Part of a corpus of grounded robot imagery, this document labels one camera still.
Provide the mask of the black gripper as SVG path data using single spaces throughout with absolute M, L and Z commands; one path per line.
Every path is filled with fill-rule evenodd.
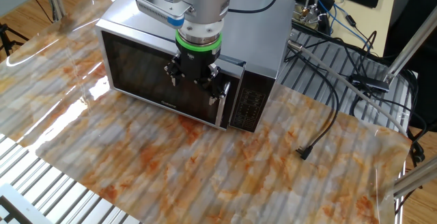
M 184 77 L 191 81 L 207 78 L 203 86 L 209 95 L 209 105 L 213 105 L 223 94 L 223 89 L 216 80 L 221 69 L 214 64 L 221 53 L 221 45 L 214 49 L 203 46 L 200 47 L 200 51 L 181 44 L 177 47 L 180 55 L 174 55 L 164 67 L 171 78 L 172 85 L 178 86 Z

